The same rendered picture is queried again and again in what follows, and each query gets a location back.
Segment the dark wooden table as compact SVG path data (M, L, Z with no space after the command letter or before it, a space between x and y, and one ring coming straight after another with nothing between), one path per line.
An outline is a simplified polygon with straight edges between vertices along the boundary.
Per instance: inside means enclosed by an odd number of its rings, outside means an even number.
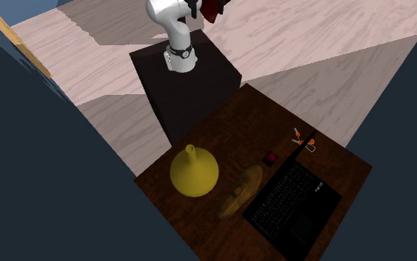
M243 216L247 206L293 151L293 128L306 139L314 131L316 151L302 151L298 163L341 194L341 200L304 261L320 261L371 167L302 119L249 85L194 127L136 178L137 186L173 226L200 261L287 261ZM180 194L170 181L170 164L186 145L207 149L220 174L214 189L199 198ZM263 158L272 151L271 166ZM263 165L258 192L234 215L221 219L216 209L241 172Z

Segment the brown wooden board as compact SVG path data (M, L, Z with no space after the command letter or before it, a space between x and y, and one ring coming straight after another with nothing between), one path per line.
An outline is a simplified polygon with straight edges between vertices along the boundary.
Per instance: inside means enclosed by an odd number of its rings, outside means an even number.
M252 165L243 171L233 189L221 201L218 208L218 217L226 219L231 217L238 209L258 190L262 180L262 167Z

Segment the light wooden beam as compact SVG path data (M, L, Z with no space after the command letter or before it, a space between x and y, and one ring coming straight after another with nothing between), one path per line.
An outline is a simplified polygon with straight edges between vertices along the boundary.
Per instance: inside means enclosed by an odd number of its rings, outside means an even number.
M0 16L0 31L48 78L53 75L33 54L30 48L21 40L21 38L13 31L8 23Z

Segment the dark red object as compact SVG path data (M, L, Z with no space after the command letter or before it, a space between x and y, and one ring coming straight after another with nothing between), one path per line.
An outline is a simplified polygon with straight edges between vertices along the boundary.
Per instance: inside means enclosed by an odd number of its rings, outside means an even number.
M218 0L202 0L200 12L204 19L213 24L218 15Z

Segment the red button on black base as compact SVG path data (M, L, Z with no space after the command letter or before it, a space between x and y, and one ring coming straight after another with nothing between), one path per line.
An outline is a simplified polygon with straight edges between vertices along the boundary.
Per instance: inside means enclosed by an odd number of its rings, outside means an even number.
M272 151L268 151L262 161L265 165L271 167L277 159L278 157Z

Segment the white and orange small object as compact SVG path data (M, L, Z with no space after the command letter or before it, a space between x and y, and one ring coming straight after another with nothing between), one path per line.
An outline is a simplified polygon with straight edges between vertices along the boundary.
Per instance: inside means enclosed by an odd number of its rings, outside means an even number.
M301 138L301 133L297 128L293 128L293 130L296 137L292 139L292 142L295 142L297 145L303 145L311 153L316 151L316 142L314 140L314 136L316 135L317 130L310 134L306 139Z

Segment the yellow round vase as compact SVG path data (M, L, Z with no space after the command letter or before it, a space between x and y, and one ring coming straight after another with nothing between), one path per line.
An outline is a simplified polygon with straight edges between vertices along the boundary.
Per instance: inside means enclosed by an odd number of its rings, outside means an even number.
M188 197L208 194L218 177L219 166L214 155L194 145L187 145L171 162L170 180L180 194Z

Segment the black laptop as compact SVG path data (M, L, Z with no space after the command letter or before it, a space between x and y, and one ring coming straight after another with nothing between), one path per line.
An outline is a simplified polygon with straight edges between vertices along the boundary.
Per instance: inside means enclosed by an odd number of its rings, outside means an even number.
M341 200L341 194L298 163L304 150L299 145L287 157L242 214L287 261L305 260Z

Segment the dark robot stand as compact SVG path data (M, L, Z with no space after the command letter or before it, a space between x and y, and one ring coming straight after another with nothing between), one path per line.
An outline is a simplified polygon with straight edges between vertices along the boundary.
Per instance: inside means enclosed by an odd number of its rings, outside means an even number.
M180 141L240 87L241 74L202 30L190 33L198 58L194 69L167 69L168 42L130 53L144 92L171 145Z

